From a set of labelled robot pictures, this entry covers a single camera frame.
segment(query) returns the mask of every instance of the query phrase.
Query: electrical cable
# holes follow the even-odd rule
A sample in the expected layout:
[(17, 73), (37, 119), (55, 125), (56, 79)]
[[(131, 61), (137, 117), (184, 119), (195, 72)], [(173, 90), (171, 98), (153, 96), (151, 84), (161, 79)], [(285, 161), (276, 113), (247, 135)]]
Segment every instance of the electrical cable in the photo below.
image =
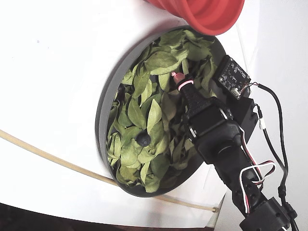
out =
[(266, 127), (265, 127), (265, 123), (263, 120), (263, 116), (262, 116), (262, 112), (260, 107), (256, 104), (256, 106), (258, 107), (258, 114), (260, 117), (260, 128), (263, 130), (265, 139), (269, 145), (269, 148), (271, 150), (271, 152), (273, 153), (275, 159), (277, 160), (277, 162), (279, 163), (280, 167), (283, 170), (283, 178), (282, 181), (280, 183), (280, 186), (278, 187), (278, 195), (281, 199), (282, 202), (282, 206), (288, 211), (288, 215), (290, 216), (290, 225), (292, 227), (292, 231), (298, 231), (298, 227), (297, 224), (295, 222), (295, 218), (297, 217), (297, 213), (294, 211), (294, 209), (291, 207), (291, 205), (289, 203), (286, 202), (285, 196), (286, 196), (286, 179), (288, 176), (288, 171), (289, 171), (289, 166), (288, 166), (288, 159), (287, 159), (287, 155), (286, 155), (286, 151), (285, 151), (285, 146), (284, 146), (284, 138), (283, 138), (283, 121), (282, 121), (282, 108), (281, 108), (281, 104), (280, 101), (277, 97), (277, 95), (274, 93), (274, 91), (262, 84), (258, 84), (258, 83), (253, 83), (252, 85), (256, 85), (258, 86), (260, 89), (267, 91), (269, 94), (272, 95), (272, 97), (274, 98), (276, 104), (277, 104), (277, 108), (278, 108), (278, 114), (279, 114), (279, 130), (280, 130), (280, 143), (281, 143), (281, 150), (282, 150), (282, 156), (283, 156), (283, 162), (284, 165), (281, 161), (281, 159), (278, 157), (277, 153), (275, 152), (271, 142), (270, 142), (270, 138), (269, 135), (266, 131)]
[(265, 175), (264, 178), (268, 177), (271, 173), (273, 173), (276, 169), (276, 164), (273, 162), (273, 161), (266, 161), (266, 162), (263, 162), (261, 164), (258, 164), (258, 165), (254, 165), (254, 166), (248, 166), (248, 167), (245, 167), (241, 170), (240, 172), (240, 177), (239, 177), (239, 181), (240, 181), (240, 186), (241, 186), (241, 189), (242, 189), (242, 193), (243, 193), (243, 200), (244, 200), (244, 205), (245, 205), (245, 213), (249, 213), (250, 212), (250, 208), (249, 208), (249, 202), (248, 202), (248, 198), (247, 198), (247, 195), (246, 195), (246, 192), (245, 192), (245, 189), (244, 189), (244, 185), (243, 185), (243, 179), (242, 179), (242, 176), (243, 176), (243, 172), (249, 170), (249, 169), (252, 169), (252, 168), (256, 168), (256, 167), (264, 167), (264, 166), (268, 166), (268, 165), (273, 165), (273, 168)]
[(285, 171), (283, 173), (283, 178), (281, 181), (281, 186), (285, 185), (287, 176), (288, 176), (288, 171), (289, 171), (289, 166), (288, 166), (288, 159), (287, 159), (287, 155), (285, 152), (285, 146), (284, 146), (284, 138), (283, 138), (283, 122), (282, 122), (282, 108), (281, 108), (281, 104), (280, 101), (277, 97), (277, 95), (273, 92), (272, 89), (262, 85), (262, 84), (258, 84), (257, 85), (259, 88), (261, 88), (262, 90), (267, 91), (269, 94), (272, 95), (272, 97), (274, 98), (277, 107), (278, 107), (278, 113), (279, 113), (279, 130), (280, 130), (280, 143), (281, 143), (281, 149), (282, 149), (282, 156), (283, 156), (283, 161), (284, 161), (284, 167), (285, 167)]
[[(252, 156), (252, 154), (250, 153), (248, 147), (247, 147), (247, 143), (246, 143), (246, 140), (245, 140), (245, 131), (244, 129), (242, 129), (241, 127), (239, 127), (240, 130), (242, 131), (242, 135), (241, 135), (241, 140), (242, 140), (242, 146), (243, 146), (243, 150), (247, 156), (247, 158), (250, 160), (251, 164), (252, 165), (257, 165), (257, 162), (255, 160), (255, 158)], [(254, 168), (254, 171), (259, 179), (259, 181), (262, 179), (262, 174), (261, 174), (261, 171), (258, 167)]]
[(292, 227), (292, 231), (299, 231), (297, 224), (296, 224), (294, 219), (290, 220), (290, 224), (291, 224), (291, 227)]

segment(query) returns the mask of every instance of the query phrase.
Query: black cable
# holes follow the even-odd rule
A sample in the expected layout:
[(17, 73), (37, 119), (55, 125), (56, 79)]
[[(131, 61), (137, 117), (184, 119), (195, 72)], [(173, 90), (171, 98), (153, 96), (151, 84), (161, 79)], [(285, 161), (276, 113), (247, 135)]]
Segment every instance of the black cable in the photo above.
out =
[(275, 152), (275, 150), (274, 150), (274, 148), (273, 148), (273, 145), (272, 145), (271, 142), (270, 142), (270, 138), (269, 138), (269, 135), (268, 135), (268, 132), (266, 131), (266, 129), (263, 129), (263, 134), (264, 134), (264, 137), (265, 137), (265, 139), (266, 139), (266, 142), (267, 142), (268, 145), (269, 145), (269, 148), (270, 148), (271, 152), (273, 153), (273, 156), (275, 157), (276, 161), (278, 162), (280, 168), (281, 168), (282, 171), (283, 171), (283, 177), (282, 177), (282, 182), (281, 182), (281, 183), (283, 183), (283, 182), (286, 181), (286, 178), (287, 178), (287, 176), (288, 176), (287, 170), (286, 170), (286, 168), (284, 167), (284, 165), (283, 165), (281, 159), (279, 158), (279, 156), (278, 156), (277, 153)]
[(291, 224), (292, 231), (299, 231), (297, 224), (296, 224), (294, 219), (290, 220), (290, 224)]
[[(262, 85), (262, 84), (258, 84), (258, 87), (267, 91), (269, 94), (272, 95), (272, 97), (275, 99), (275, 102), (277, 104), (277, 107), (278, 107), (278, 113), (279, 113), (279, 130), (280, 130), (280, 144), (281, 144), (281, 150), (282, 150), (282, 156), (283, 156), (283, 161), (284, 161), (284, 166), (282, 164), (282, 161), (281, 159), (278, 157), (278, 155), (276, 154), (271, 142), (270, 142), (270, 139), (269, 139), (269, 136), (267, 134), (267, 131), (266, 129), (263, 129), (263, 133), (264, 133), (264, 136), (265, 136), (265, 139), (269, 145), (269, 148), (271, 150), (271, 152), (273, 153), (275, 159), (277, 160), (277, 162), (279, 163), (280, 167), (284, 167), (284, 171), (283, 171), (283, 178), (282, 178), (282, 181), (280, 183), (280, 186), (278, 187), (278, 194), (279, 194), (279, 197), (281, 199), (281, 202), (282, 202), (282, 206), (288, 211), (288, 215), (290, 216), (291, 220), (290, 220), (290, 225), (292, 227), (292, 231), (298, 231), (298, 227), (297, 227), (297, 224), (295, 222), (295, 218), (297, 217), (297, 213), (295, 212), (295, 210), (292, 208), (292, 206), (286, 202), (286, 199), (285, 199), (285, 196), (286, 196), (286, 186), (285, 186), (285, 182), (286, 182), (286, 179), (287, 179), (287, 176), (288, 176), (288, 171), (289, 171), (289, 166), (288, 166), (288, 159), (287, 159), (287, 155), (286, 155), (286, 152), (285, 152), (285, 146), (284, 146), (284, 139), (283, 139), (283, 122), (282, 122), (282, 108), (281, 108), (281, 105), (280, 105), (280, 102), (279, 102), (279, 99), (277, 97), (277, 95), (273, 92), (273, 90), (271, 90), (270, 88)], [(261, 112), (261, 109), (259, 107), (259, 105), (257, 105), (258, 107), (258, 112), (260, 111), (259, 113), (259, 116), (261, 116), (261, 118), (263, 117), (262, 116), (262, 112)]]
[(269, 94), (272, 95), (272, 97), (275, 99), (275, 102), (277, 104), (278, 107), (278, 113), (279, 113), (279, 130), (280, 130), (280, 144), (281, 144), (281, 150), (282, 150), (282, 156), (283, 156), (283, 161), (284, 161), (284, 167), (286, 169), (286, 176), (284, 176), (284, 178), (282, 179), (281, 185), (285, 185), (285, 181), (287, 178), (287, 174), (289, 171), (289, 166), (288, 166), (288, 159), (287, 159), (287, 154), (285, 152), (285, 147), (284, 147), (284, 139), (283, 139), (283, 122), (282, 122), (282, 108), (279, 102), (279, 99), (277, 97), (277, 95), (268, 87), (262, 85), (262, 84), (258, 84), (258, 87), (267, 91)]

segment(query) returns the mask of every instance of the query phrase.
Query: green leaf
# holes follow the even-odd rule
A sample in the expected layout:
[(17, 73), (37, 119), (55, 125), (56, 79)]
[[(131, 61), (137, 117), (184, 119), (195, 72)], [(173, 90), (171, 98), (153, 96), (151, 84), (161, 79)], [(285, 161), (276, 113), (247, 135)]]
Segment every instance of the green leaf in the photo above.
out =
[(114, 151), (114, 155), (116, 157), (120, 157), (121, 156), (121, 138), (120, 135), (117, 133), (115, 135), (115, 151)]
[(146, 85), (143, 93), (141, 94), (141, 103), (140, 103), (140, 105), (142, 105), (151, 95), (152, 95), (152, 82), (149, 79), (148, 80), (148, 84)]
[(115, 139), (116, 139), (116, 136), (117, 136), (117, 133), (112, 134), (110, 146), (109, 146), (109, 149), (108, 149), (108, 152), (107, 152), (107, 154), (111, 158), (117, 158), (117, 156), (114, 155), (114, 153), (115, 153)]
[(136, 160), (136, 162), (135, 162), (134, 164), (128, 165), (128, 166), (126, 166), (126, 167), (138, 169), (140, 166), (141, 166), (141, 163), (140, 163), (138, 160)]
[(212, 57), (210, 58), (209, 62), (206, 63), (204, 69), (204, 77), (201, 81), (201, 87), (206, 90), (207, 92), (210, 91), (209, 82), (215, 72), (214, 63)]
[(202, 59), (205, 59), (208, 55), (211, 54), (210, 50), (206, 47), (200, 48), (190, 42), (186, 44), (188, 44), (188, 48), (189, 48), (189, 54), (187, 56), (189, 60), (200, 61)]
[(180, 93), (180, 92), (178, 91), (178, 89), (175, 89), (175, 90), (173, 90), (173, 91), (169, 91), (169, 92), (168, 92), (169, 95), (173, 95), (173, 96), (178, 95), (179, 93)]
[(150, 72), (146, 70), (144, 66), (142, 66), (140, 68), (139, 73), (135, 76), (133, 81), (135, 91), (132, 97), (134, 99), (138, 98), (144, 92), (144, 89), (148, 84), (149, 78), (150, 78)]
[(130, 103), (128, 106), (128, 117), (134, 125), (142, 129), (146, 129), (145, 117), (135, 99), (130, 100)]
[(170, 67), (177, 63), (177, 59), (169, 52), (158, 51), (152, 54), (145, 62), (148, 70), (155, 70), (159, 67)]
[(178, 61), (177, 63), (175, 63), (174, 65), (170, 66), (170, 67), (159, 67), (157, 69), (154, 69), (151, 71), (151, 75), (164, 75), (167, 73), (170, 73), (171, 71), (176, 70), (179, 65), (182, 63), (182, 61)]
[(132, 124), (127, 113), (128, 113), (128, 104), (126, 103), (123, 105), (122, 111), (120, 112), (118, 119), (119, 124), (125, 127), (129, 127)]
[(125, 127), (123, 127), (122, 125), (120, 125), (116, 119), (114, 120), (113, 126), (115, 127), (115, 129), (116, 129), (118, 132), (120, 132), (121, 135), (123, 135), (123, 133), (124, 133), (124, 131), (125, 131)]
[(156, 153), (164, 153), (170, 144), (169, 136), (165, 133), (162, 140), (156, 146)]
[(183, 148), (183, 142), (184, 142), (184, 138), (182, 138), (180, 140), (180, 142), (178, 143), (178, 145), (174, 148), (174, 151), (172, 153), (173, 163), (177, 163), (180, 160), (181, 151), (182, 151), (182, 148)]
[(164, 92), (161, 103), (162, 112), (165, 113), (168, 121), (170, 121), (177, 113), (175, 104), (170, 100), (167, 93)]
[(142, 151), (139, 153), (137, 160), (140, 163), (144, 164), (153, 160), (154, 157), (155, 155), (150, 154), (145, 148), (143, 148)]
[(189, 139), (187, 139), (184, 143), (184, 147), (185, 147), (185, 150), (188, 151), (193, 147), (193, 143)]
[(164, 177), (161, 180), (159, 187), (161, 189), (171, 188), (175, 185), (175, 183), (177, 182), (177, 179), (178, 179), (178, 177), (176, 177), (176, 176), (172, 176), (172, 177), (168, 176), (166, 178)]
[(110, 136), (111, 130), (112, 130), (112, 124), (114, 123), (115, 119), (116, 119), (116, 115), (117, 115), (117, 111), (118, 111), (118, 107), (117, 106), (113, 106), (109, 112), (108, 115), (108, 121), (107, 121), (107, 131), (108, 131), (108, 136)]
[(145, 184), (145, 191), (147, 193), (154, 193), (158, 190), (160, 179), (154, 176), (153, 174), (150, 174), (146, 176), (145, 181), (147, 182)]
[(160, 106), (155, 101), (155, 99), (153, 99), (148, 117), (148, 125), (147, 125), (148, 133), (151, 132), (153, 126), (157, 124), (157, 122), (160, 121), (161, 118), (162, 118), (162, 110), (160, 109)]
[(169, 80), (170, 80), (170, 73), (158, 76), (159, 85), (162, 90), (166, 89), (167, 85), (169, 84)]
[(170, 165), (170, 161), (168, 157), (166, 157), (163, 154), (160, 154), (150, 162), (150, 165), (153, 174), (159, 179), (161, 179), (167, 172)]
[(170, 46), (172, 49), (178, 47), (185, 39), (183, 30), (174, 30), (160, 37), (159, 46)]
[(146, 174), (148, 172), (149, 166), (150, 166), (150, 162), (145, 163), (140, 171), (140, 177), (144, 184), (145, 184)]
[(122, 134), (121, 146), (127, 145), (131, 139), (134, 139), (142, 131), (139, 127), (130, 127), (125, 129), (125, 132)]
[(126, 72), (126, 74), (124, 75), (124, 77), (123, 77), (121, 83), (123, 83), (123, 84), (128, 84), (128, 85), (132, 85), (133, 79), (134, 79), (134, 76), (132, 75), (131, 70), (128, 70), (128, 71)]
[(152, 93), (155, 93), (157, 89), (157, 83), (152, 83)]
[(182, 62), (183, 59), (186, 59), (186, 58), (187, 58), (188, 53), (189, 53), (189, 50), (188, 50), (187, 48), (185, 48), (185, 47), (183, 47), (183, 48), (180, 49), (180, 50), (172, 50), (172, 51), (171, 51), (171, 54), (172, 54), (174, 57), (176, 57), (176, 59), (177, 59), (178, 61), (181, 61), (181, 62)]
[(195, 42), (198, 43), (198, 40), (196, 38), (196, 36), (194, 35), (193, 32), (189, 31), (189, 30), (184, 30), (184, 33), (186, 34), (186, 38), (190, 41), (190, 42)]
[(121, 174), (124, 180), (129, 180), (129, 181), (134, 182), (135, 180), (137, 180), (137, 177), (134, 176), (134, 173), (136, 171), (137, 170), (134, 168), (128, 168), (128, 167), (121, 166), (119, 173)]
[(172, 139), (172, 141), (169, 144), (169, 150), (170, 150), (170, 153), (173, 153), (173, 150), (174, 150), (174, 138)]
[(149, 135), (151, 137), (150, 147), (154, 148), (162, 140), (164, 136), (163, 122), (159, 121), (158, 123), (156, 123), (153, 126)]
[(150, 110), (150, 106), (152, 104), (152, 100), (155, 99), (155, 101), (160, 104), (161, 99), (162, 99), (162, 95), (161, 94), (156, 94), (156, 95), (152, 95), (150, 98), (148, 98), (141, 106), (141, 111), (142, 114), (144, 116), (144, 118), (147, 117), (147, 113)]
[(134, 139), (131, 139), (129, 144), (122, 147), (121, 150), (121, 165), (133, 165), (137, 160), (137, 150), (134, 146)]
[(163, 121), (164, 131), (169, 132), (169, 120), (164, 112), (162, 112), (162, 121)]
[(147, 46), (141, 53), (141, 55), (138, 57), (136, 63), (141, 63), (143, 62), (150, 54), (150, 50), (151, 50), (151, 45)]
[(152, 47), (150, 52), (151, 54), (154, 54), (155, 52), (158, 52), (158, 51), (164, 51), (164, 52), (171, 53), (171, 48), (169, 46)]
[(119, 157), (113, 158), (110, 162), (110, 165), (113, 167), (119, 159), (120, 159)]
[(183, 69), (183, 74), (184, 75), (187, 75), (188, 73), (189, 73), (189, 71), (188, 71), (188, 61), (187, 61), (187, 59), (183, 59), (182, 60), (182, 69)]

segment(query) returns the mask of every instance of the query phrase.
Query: wire connector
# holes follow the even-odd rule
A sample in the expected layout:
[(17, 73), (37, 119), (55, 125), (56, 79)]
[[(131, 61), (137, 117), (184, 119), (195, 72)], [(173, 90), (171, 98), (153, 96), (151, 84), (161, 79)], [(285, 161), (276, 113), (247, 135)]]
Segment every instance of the wire connector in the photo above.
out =
[(259, 119), (259, 127), (261, 130), (266, 129), (264, 118)]

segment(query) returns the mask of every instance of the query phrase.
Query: dark round bead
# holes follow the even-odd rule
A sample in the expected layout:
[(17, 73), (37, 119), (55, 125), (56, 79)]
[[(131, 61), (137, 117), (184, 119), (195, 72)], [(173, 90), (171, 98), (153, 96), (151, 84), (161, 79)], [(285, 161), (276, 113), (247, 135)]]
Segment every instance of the dark round bead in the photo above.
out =
[(146, 147), (151, 143), (151, 136), (146, 131), (143, 131), (138, 134), (136, 141), (140, 146)]

